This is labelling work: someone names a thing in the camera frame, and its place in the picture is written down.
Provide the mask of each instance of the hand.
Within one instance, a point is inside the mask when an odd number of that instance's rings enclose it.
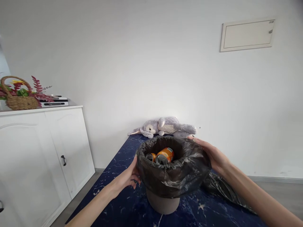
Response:
[[[231,165],[229,159],[218,148],[214,147],[210,143],[192,136],[188,136],[187,138],[192,139],[203,148],[211,160],[212,168],[223,177],[225,170]]]
[[[138,156],[135,155],[134,160],[130,164],[130,166],[107,185],[111,190],[112,199],[116,198],[119,193],[129,185],[131,185],[135,189],[137,184],[133,180],[139,182],[139,185],[141,184],[141,180],[139,179],[139,173],[136,168],[137,160]]]

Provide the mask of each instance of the black garbage bag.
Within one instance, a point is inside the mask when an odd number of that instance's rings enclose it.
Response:
[[[157,154],[166,147],[170,147],[175,153],[173,161],[167,165],[158,165],[145,157],[148,153]],[[143,142],[136,154],[141,180],[159,197],[178,198],[201,187],[255,213],[224,179],[211,172],[209,157],[192,140],[157,136]]]
[[[247,202],[241,196],[239,196],[222,177],[213,172],[210,172],[208,177],[204,179],[201,184],[201,188],[205,189],[212,195],[227,199],[228,201],[240,205],[248,209],[250,212],[256,214],[254,210],[248,206]]]

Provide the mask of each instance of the electronic device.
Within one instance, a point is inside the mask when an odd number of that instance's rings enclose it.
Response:
[[[54,102],[47,102],[45,100],[39,100],[42,108],[54,107],[54,106],[68,106],[68,100],[62,96],[52,96]]]

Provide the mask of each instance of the cabinet handle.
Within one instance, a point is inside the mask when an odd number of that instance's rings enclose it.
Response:
[[[0,213],[4,210],[4,205],[3,202],[0,200],[1,208],[0,208]]]
[[[65,157],[64,157],[64,155],[62,155],[61,158],[63,158],[63,161],[64,161],[63,166],[66,166],[66,162],[65,162]]]

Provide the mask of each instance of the white box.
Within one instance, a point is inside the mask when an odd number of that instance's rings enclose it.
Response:
[[[220,52],[271,47],[275,23],[275,18],[224,23]]]

